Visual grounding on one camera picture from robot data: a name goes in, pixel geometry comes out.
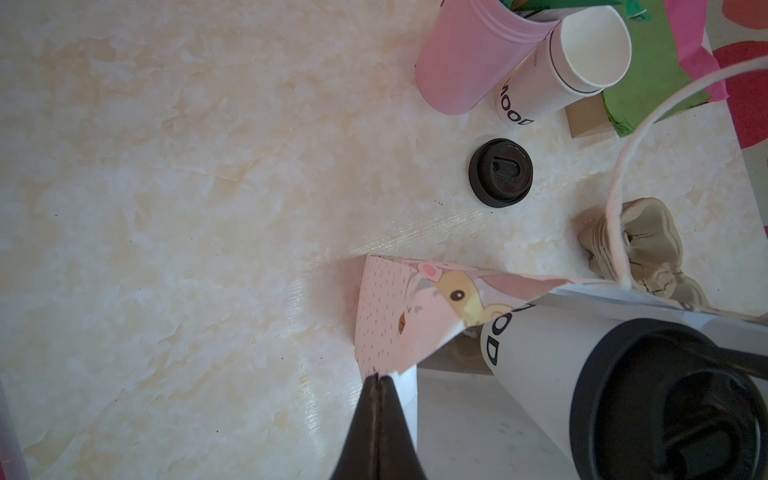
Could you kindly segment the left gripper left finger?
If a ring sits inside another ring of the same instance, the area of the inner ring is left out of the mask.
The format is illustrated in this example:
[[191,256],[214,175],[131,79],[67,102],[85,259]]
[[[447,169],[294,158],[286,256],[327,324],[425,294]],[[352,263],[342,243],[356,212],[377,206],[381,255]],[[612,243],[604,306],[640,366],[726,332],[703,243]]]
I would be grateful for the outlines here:
[[378,425],[381,406],[378,374],[363,382],[357,407],[331,479],[378,478]]

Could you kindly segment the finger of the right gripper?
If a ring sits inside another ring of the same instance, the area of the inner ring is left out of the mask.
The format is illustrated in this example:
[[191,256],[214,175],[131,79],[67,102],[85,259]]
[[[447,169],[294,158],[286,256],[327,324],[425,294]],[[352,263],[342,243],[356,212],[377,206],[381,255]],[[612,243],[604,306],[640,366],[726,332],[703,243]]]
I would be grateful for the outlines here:
[[739,350],[725,349],[714,344],[694,342],[689,350],[712,363],[728,366],[746,375],[768,380],[768,357]]

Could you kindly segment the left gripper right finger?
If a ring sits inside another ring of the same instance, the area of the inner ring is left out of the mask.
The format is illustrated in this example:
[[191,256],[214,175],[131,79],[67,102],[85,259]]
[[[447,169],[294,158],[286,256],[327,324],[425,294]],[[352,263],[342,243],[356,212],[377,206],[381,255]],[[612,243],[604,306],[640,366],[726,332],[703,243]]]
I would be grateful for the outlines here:
[[378,380],[377,478],[383,480],[425,480],[394,381]]

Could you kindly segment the black coffee cup lid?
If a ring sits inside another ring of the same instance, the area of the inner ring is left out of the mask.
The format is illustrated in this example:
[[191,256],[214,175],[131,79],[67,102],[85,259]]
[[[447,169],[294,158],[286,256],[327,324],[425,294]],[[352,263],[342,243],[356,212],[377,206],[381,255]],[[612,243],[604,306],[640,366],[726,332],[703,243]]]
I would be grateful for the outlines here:
[[582,479],[763,479],[767,404],[755,381],[689,350],[716,345],[635,319],[596,344],[578,376],[569,443]]

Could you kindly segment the white patterned gift bag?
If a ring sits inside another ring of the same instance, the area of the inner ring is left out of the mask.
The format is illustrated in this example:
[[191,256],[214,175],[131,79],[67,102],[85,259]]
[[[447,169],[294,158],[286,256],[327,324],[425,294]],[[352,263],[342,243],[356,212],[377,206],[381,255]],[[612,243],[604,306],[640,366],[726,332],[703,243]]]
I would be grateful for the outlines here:
[[623,244],[623,180],[630,158],[650,128],[644,121],[616,161],[604,213],[618,279],[516,275],[459,265],[370,255],[358,301],[355,356],[363,382],[389,376],[416,450],[417,365],[465,329],[484,325],[527,304],[617,320],[652,318],[692,325],[724,348],[767,356],[767,322],[730,318],[633,286]]

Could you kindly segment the white paper coffee cup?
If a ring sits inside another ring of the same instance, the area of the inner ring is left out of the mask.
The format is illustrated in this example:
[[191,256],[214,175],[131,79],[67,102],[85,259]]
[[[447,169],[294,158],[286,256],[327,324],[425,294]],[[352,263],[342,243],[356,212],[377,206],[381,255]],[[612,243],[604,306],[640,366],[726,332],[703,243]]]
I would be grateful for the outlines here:
[[[482,354],[492,373],[573,464],[569,419],[578,376],[600,339],[619,324],[635,319],[617,320],[527,304],[482,329]],[[684,322],[664,322],[704,334]]]

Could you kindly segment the single cardboard cup carrier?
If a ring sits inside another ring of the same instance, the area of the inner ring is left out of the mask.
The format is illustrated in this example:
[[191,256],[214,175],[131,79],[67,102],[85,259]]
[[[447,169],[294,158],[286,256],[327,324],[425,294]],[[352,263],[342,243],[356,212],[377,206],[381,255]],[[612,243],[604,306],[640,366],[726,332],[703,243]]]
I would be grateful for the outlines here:
[[489,372],[481,351],[482,326],[469,327],[444,345],[444,349],[462,367],[477,372]]

